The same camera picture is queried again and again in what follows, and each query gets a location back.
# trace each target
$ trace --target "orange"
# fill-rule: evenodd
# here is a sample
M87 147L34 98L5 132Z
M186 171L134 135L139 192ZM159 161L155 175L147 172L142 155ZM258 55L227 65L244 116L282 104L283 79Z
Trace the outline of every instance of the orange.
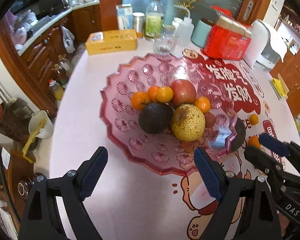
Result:
M148 89L148 95L150 96L151 102L153 103L157 103L157 92L159 90L160 87L158 86L151 86Z
M160 103L168 103L173 98L173 91L170 87L162 87L157 91L157 100Z
M204 114L211 110L210 100L206 97L199 97L195 102L194 106L200 109Z
M261 144L259 143L259 138L258 136L251 136L248 140L248 145L251 145L251 146L255 146L257 147L258 149L260 149L261 147Z
M256 114L252 114L252 115L250 115L249 122L252 125L257 125L259 122L259 117Z
M131 97L131 105L137 110L142 110L149 103L151 99L147 92L138 91Z

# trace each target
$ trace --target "pink fruit plate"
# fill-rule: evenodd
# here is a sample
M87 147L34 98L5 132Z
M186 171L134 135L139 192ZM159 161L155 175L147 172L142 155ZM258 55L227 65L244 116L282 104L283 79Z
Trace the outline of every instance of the pink fruit plate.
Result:
M100 117L107 125L110 140L131 162L140 163L159 175L189 176L197 171L193 159L197 147L203 147L214 160L229 153L230 143L237 135L234 102L228 97L224 84L202 69L200 64L193 64L186 57L147 54L120 64L118 71L107 77L107 86L101 90ZM190 80L197 97L209 98L209 113L216 117L207 115L206 122L212 117L215 124L205 129L202 138L186 144L170 130L157 135L145 133L138 124L139 111L130 102L136 91L147 91L152 85L169 86L176 79Z

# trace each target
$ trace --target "white bucket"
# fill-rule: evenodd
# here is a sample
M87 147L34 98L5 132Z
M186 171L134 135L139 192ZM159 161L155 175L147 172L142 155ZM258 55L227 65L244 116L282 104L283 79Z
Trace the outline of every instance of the white bucket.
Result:
M42 119L46 119L46 124L40 129L40 132L36 137L41 139L49 139L53 134L53 123L48 117L47 112L43 110L32 116L29 122L29 134L32 134L35 131Z

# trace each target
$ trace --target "screw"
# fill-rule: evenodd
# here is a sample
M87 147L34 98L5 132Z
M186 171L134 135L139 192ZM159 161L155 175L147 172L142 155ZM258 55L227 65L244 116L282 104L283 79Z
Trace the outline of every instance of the screw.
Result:
M232 171L226 171L226 176L229 177L229 178L233 178L234 173Z
M75 170L70 170L70 171L68 171L68 172L67 172L67 175L68 175L69 177L73 177L73 176L75 175Z
M44 179L44 176L43 175L39 175L37 177L37 182L43 181L43 179Z
M262 177L262 176L258 176L258 181L260 181L260 182L265 182L265 178Z

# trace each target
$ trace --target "drinking glass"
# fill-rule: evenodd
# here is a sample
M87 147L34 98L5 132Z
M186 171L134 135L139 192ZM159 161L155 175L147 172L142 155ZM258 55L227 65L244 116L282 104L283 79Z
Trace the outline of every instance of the drinking glass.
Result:
M153 52L162 56L168 56L176 48L178 33L154 33Z

